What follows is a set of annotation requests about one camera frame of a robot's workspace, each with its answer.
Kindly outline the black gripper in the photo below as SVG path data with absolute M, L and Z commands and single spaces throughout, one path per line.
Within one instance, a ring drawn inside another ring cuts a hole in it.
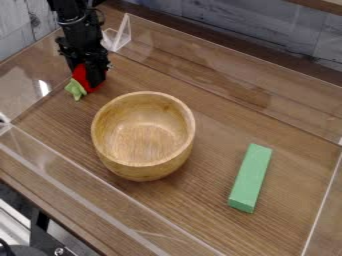
M 71 70 L 75 70 L 77 66 L 87 61 L 95 62 L 87 64 L 87 80 L 91 88 L 97 88 L 103 83 L 106 72 L 111 66 L 109 51 L 102 46 L 102 39 L 103 37 L 99 36 L 95 42 L 85 48 L 73 46 L 66 37 L 59 36 L 55 39 L 59 54 L 66 58 Z

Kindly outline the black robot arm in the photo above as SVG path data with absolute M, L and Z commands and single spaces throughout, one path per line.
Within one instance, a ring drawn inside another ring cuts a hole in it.
M 101 10 L 93 0 L 47 0 L 58 15 L 63 36 L 55 39 L 59 53 L 66 58 L 73 78 L 87 92 L 94 92 L 106 81 L 110 69 L 109 51 L 102 45 Z

